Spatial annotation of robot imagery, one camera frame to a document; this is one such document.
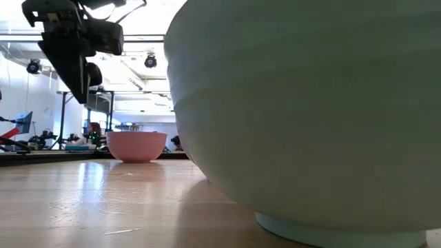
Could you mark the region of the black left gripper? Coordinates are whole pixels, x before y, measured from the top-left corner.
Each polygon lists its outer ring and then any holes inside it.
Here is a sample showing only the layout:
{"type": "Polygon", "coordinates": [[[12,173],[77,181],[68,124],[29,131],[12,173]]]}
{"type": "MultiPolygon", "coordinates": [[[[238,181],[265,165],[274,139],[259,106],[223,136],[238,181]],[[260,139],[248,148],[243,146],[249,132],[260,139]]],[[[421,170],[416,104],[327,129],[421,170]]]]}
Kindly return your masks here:
{"type": "MultiPolygon", "coordinates": [[[[85,20],[72,0],[25,0],[21,4],[23,15],[34,27],[43,24],[39,47],[51,62],[61,80],[80,104],[88,100],[88,76],[85,58],[96,50],[85,37],[85,20]]],[[[90,87],[102,84],[100,68],[88,63],[90,87]]]]}

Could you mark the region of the pink bowl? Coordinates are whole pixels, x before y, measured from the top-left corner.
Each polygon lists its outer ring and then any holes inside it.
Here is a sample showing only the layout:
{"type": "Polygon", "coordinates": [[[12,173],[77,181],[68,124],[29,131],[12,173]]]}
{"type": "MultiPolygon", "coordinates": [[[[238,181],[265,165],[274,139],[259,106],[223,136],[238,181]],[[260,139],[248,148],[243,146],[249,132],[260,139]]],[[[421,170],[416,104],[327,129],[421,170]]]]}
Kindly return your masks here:
{"type": "Polygon", "coordinates": [[[124,163],[148,163],[157,159],[165,147],[167,134],[161,132],[107,132],[108,149],[124,163]]]}

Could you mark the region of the teal bowl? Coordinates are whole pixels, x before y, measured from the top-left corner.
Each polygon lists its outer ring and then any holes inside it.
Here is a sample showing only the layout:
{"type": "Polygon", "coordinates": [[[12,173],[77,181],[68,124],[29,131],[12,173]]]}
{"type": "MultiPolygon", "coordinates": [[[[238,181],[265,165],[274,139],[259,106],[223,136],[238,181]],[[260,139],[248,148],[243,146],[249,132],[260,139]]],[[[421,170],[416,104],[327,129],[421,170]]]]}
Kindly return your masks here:
{"type": "Polygon", "coordinates": [[[185,152],[266,230],[418,248],[441,229],[441,0],[186,0],[164,51],[185,152]]]}

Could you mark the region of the dark hanging panel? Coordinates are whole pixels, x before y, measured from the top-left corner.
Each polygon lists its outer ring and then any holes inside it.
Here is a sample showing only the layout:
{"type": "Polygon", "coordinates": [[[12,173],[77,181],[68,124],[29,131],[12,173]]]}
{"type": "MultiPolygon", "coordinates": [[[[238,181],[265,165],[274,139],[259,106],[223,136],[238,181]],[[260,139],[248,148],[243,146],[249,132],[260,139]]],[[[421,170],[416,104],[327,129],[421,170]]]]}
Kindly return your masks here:
{"type": "Polygon", "coordinates": [[[107,94],[90,94],[85,107],[104,114],[110,113],[110,99],[107,94]]]}

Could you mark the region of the person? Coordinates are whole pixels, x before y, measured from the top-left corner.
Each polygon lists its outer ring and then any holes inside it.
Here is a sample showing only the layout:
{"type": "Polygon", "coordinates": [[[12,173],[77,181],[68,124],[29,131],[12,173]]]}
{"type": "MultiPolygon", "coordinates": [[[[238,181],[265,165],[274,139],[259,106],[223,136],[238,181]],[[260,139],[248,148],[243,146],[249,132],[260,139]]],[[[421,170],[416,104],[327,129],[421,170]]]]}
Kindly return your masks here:
{"type": "Polygon", "coordinates": [[[181,140],[180,140],[178,135],[176,135],[173,138],[171,138],[171,142],[174,144],[176,151],[179,151],[179,152],[183,152],[184,151],[183,146],[181,144],[181,140]]]}
{"type": "Polygon", "coordinates": [[[88,124],[87,131],[83,137],[72,143],[73,146],[83,146],[89,149],[98,149],[102,145],[101,126],[99,123],[91,122],[88,124]]]}

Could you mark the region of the distant shelf with items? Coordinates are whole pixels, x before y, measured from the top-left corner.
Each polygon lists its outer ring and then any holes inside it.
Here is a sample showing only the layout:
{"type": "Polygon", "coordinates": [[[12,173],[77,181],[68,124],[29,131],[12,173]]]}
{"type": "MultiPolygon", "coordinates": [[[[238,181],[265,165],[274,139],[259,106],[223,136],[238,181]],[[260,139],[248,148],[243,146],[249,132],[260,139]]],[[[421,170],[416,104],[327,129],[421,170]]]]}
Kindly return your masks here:
{"type": "Polygon", "coordinates": [[[121,132],[140,132],[142,130],[142,125],[138,123],[121,123],[115,126],[116,130],[121,132]]]}

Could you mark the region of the grey computer monitor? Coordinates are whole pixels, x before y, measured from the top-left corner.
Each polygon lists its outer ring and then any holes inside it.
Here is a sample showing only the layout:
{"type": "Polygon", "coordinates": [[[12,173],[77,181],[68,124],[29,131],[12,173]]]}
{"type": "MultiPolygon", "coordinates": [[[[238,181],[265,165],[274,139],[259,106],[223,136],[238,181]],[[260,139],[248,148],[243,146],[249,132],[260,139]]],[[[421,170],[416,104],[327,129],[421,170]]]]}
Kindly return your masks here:
{"type": "Polygon", "coordinates": [[[30,126],[32,124],[32,114],[33,112],[25,112],[19,114],[15,121],[15,127],[19,130],[19,134],[27,134],[30,131],[30,126]]]}

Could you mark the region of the black metal frame stand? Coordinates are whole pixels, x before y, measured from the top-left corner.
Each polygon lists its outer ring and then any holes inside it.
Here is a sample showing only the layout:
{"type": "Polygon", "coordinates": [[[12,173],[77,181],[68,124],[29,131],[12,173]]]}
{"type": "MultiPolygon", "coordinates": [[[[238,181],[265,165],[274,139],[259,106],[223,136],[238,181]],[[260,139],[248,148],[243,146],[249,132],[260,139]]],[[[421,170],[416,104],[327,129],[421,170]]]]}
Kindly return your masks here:
{"type": "MultiPolygon", "coordinates": [[[[60,119],[60,132],[58,135],[58,139],[55,141],[55,143],[50,147],[52,149],[55,145],[59,146],[59,150],[63,149],[63,130],[64,130],[64,123],[65,123],[65,107],[66,104],[74,97],[71,96],[67,99],[67,95],[71,94],[71,92],[66,91],[57,91],[57,94],[60,94],[62,96],[62,105],[61,105],[61,119],[60,119]]],[[[98,94],[109,94],[110,95],[110,110],[107,113],[107,122],[106,122],[106,129],[105,131],[112,131],[112,119],[113,119],[113,112],[114,112],[114,100],[115,100],[115,94],[116,92],[113,90],[90,90],[89,94],[92,95],[98,95],[98,94]]]]}

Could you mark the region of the grey overhead frame bar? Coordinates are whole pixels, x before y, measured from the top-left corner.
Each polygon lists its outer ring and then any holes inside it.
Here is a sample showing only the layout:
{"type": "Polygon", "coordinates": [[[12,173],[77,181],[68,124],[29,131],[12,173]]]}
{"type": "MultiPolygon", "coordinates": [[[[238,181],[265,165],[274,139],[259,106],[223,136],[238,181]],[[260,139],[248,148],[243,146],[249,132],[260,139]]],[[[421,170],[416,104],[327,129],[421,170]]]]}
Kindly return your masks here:
{"type": "MultiPolygon", "coordinates": [[[[163,43],[164,34],[125,35],[125,43],[163,43]]],[[[3,43],[36,43],[42,40],[40,34],[0,34],[0,42],[3,43]]]]}

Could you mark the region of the black table frame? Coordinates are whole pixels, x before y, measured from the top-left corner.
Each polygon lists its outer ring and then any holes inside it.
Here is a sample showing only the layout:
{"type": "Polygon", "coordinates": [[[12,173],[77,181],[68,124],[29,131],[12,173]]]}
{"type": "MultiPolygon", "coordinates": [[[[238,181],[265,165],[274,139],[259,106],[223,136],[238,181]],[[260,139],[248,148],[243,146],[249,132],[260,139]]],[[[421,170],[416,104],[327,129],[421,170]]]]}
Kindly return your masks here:
{"type": "Polygon", "coordinates": [[[0,153],[0,167],[36,165],[44,163],[61,163],[88,160],[116,160],[109,152],[41,152],[18,154],[13,152],[0,153]]]}

